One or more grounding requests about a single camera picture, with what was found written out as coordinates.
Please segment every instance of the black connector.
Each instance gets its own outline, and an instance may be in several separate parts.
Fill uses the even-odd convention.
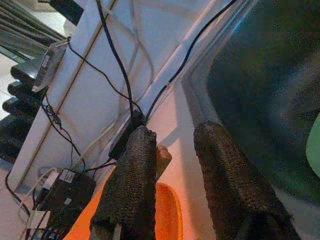
[[[117,138],[111,145],[109,157],[118,160],[126,150],[126,145],[130,134],[136,130],[137,127],[145,124],[145,116],[140,112],[135,110],[133,112],[134,123],[132,123],[131,118],[125,123],[121,132],[118,134]]]

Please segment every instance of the white wall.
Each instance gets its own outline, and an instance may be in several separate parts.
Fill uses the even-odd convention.
[[[104,6],[108,5],[107,1],[102,2]],[[178,68],[188,46],[201,27],[228,2],[227,0],[135,1],[141,39],[158,73],[154,84],[140,101],[145,112],[159,89]],[[129,1],[118,0],[114,12],[131,28]],[[134,44],[113,24],[112,20],[109,19],[107,24],[118,53],[127,66]],[[89,50],[87,59],[106,72],[119,89],[123,85],[123,77],[104,32],[99,31],[100,26],[96,1],[89,1],[71,44],[80,54]],[[143,57],[141,59],[138,57],[133,72],[135,74],[130,76],[130,81],[134,99],[138,99],[149,87],[150,70]],[[83,152],[119,113],[120,98],[104,77],[88,65],[81,65],[79,58],[69,50],[65,53],[48,96],[50,103],[59,109],[63,126],[71,134],[80,152]],[[104,143],[113,136],[118,127],[113,128]],[[92,165],[97,159],[99,150],[98,146],[86,157],[87,166]],[[24,180],[26,185],[31,186],[36,181],[37,170],[40,167],[69,167],[70,151],[70,144],[52,127],[49,128],[46,116],[39,111],[12,169],[9,178],[11,185],[18,186],[18,183]]]

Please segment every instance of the green object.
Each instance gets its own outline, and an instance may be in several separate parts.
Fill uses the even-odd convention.
[[[305,152],[312,170],[320,178],[320,114],[311,128]]]

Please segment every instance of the orange object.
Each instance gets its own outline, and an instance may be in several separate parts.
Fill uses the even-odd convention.
[[[89,240],[90,221],[94,216],[103,189],[111,172],[105,179],[104,184],[91,199],[75,221],[70,232],[63,240]],[[156,240],[182,240],[183,225],[180,202],[175,191],[164,183],[157,183],[155,194],[155,237]]]

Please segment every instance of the white cable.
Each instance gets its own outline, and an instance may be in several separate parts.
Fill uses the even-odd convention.
[[[22,208],[22,205],[26,202],[26,200],[28,199],[29,195],[32,193],[32,191],[38,186],[38,184],[40,183],[40,181],[49,173],[51,173],[52,171],[55,171],[56,173],[58,172],[58,170],[55,167],[50,168],[48,171],[46,171],[44,174],[42,174],[41,177],[39,177],[39,179],[36,181],[36,183],[34,184],[34,186],[30,189],[30,191],[26,194],[25,198],[20,202],[19,204],[19,209],[18,209],[18,216],[20,215],[20,210]]]
[[[128,73],[130,73],[132,71],[135,59],[137,57],[138,49],[141,48],[146,60],[148,61],[149,65],[150,65],[150,81],[149,81],[149,85],[151,85],[153,83],[153,81],[154,81],[155,68],[154,68],[154,65],[152,63],[152,60],[151,60],[151,57],[150,57],[149,53],[147,52],[145,46],[140,41],[134,7],[135,7],[134,6],[134,2],[133,2],[133,0],[131,0],[130,1],[130,14],[131,14],[133,32],[131,31],[131,29],[126,27],[120,20],[118,20],[117,16],[109,8],[106,9],[106,12],[107,12],[107,14],[109,14],[111,16],[112,20],[116,24],[118,24],[122,29],[124,29],[135,40],[133,54],[132,54],[130,62],[129,62]],[[120,92],[123,92],[124,86],[125,86],[125,83],[122,84]],[[104,130],[95,140],[93,140],[88,145],[88,147],[81,154],[81,156],[79,157],[78,162],[74,165],[74,167],[72,169],[76,169],[80,165],[81,159],[83,159],[87,155],[87,153],[90,151],[90,149],[92,149],[92,147],[97,142],[99,142],[111,130],[111,128],[117,123],[117,121],[119,120],[120,116],[122,115],[121,110],[120,110],[121,105],[122,105],[121,100],[122,100],[122,96],[119,96],[119,105],[118,105],[119,114],[118,114],[117,118],[107,127],[106,130]]]

